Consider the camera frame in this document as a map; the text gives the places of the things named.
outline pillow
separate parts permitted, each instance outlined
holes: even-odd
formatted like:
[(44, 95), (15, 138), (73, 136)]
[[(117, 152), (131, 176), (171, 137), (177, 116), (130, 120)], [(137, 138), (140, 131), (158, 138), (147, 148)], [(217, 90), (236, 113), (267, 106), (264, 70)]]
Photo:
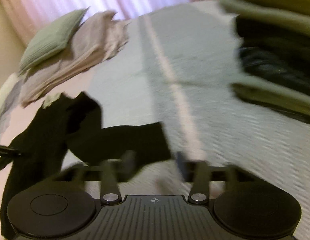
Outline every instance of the pillow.
[(21, 58), (19, 74), (24, 74), (28, 69), (65, 49), (87, 10), (88, 8), (72, 11), (38, 31)]

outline circular logo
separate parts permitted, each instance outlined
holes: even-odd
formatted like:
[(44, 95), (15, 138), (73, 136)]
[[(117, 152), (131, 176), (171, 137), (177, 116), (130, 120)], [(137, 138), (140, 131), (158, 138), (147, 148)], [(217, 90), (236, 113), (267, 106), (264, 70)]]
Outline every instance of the circular logo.
[(159, 201), (159, 199), (158, 198), (152, 198), (150, 201), (153, 203), (157, 203)]

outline black garment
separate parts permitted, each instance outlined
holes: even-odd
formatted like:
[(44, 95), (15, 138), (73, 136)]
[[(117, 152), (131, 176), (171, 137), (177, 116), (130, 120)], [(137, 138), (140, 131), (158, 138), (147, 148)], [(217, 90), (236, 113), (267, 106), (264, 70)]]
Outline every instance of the black garment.
[[(171, 157), (160, 123), (102, 129), (101, 109), (84, 93), (74, 99), (61, 95), (46, 109), (40, 108), (28, 128), (9, 146), (25, 154), (13, 160), (3, 193), (1, 234), (7, 239), (15, 237), (6, 213), (9, 201), (59, 172), (67, 149), (89, 165), (120, 158), (126, 150), (136, 151), (139, 167)], [(11, 161), (1, 157), (0, 169)]]
[(236, 32), (245, 46), (257, 46), (274, 52), (287, 61), (305, 61), (310, 67), (310, 38), (281, 27), (236, 17)]
[(245, 72), (310, 96), (310, 75), (292, 68), (274, 53), (259, 47), (240, 47), (239, 57)]

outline black plastic device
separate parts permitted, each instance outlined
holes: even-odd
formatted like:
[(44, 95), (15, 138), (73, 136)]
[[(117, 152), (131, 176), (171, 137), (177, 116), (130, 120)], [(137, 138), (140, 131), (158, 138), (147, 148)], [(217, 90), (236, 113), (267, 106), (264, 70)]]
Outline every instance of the black plastic device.
[[(183, 195), (126, 195), (117, 182), (134, 172), (133, 152), (100, 166), (76, 164), (17, 194), (8, 204), (16, 240), (293, 240), (301, 217), (287, 192), (234, 165), (211, 167), (204, 161), (177, 164), (193, 182)], [(100, 181), (100, 200), (84, 182)], [(209, 199), (209, 182), (225, 181), (225, 191)]]

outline round black disc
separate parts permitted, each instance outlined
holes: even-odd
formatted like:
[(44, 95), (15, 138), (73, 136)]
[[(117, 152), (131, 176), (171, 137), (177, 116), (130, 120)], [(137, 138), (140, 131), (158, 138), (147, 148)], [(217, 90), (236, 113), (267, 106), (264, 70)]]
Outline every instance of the round black disc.
[(60, 237), (86, 225), (95, 214), (95, 202), (69, 182), (25, 190), (11, 199), (7, 215), (21, 233), (32, 237)]
[(220, 195), (215, 200), (214, 213), (224, 226), (240, 236), (274, 239), (295, 230), (301, 207), (281, 189), (251, 184)]

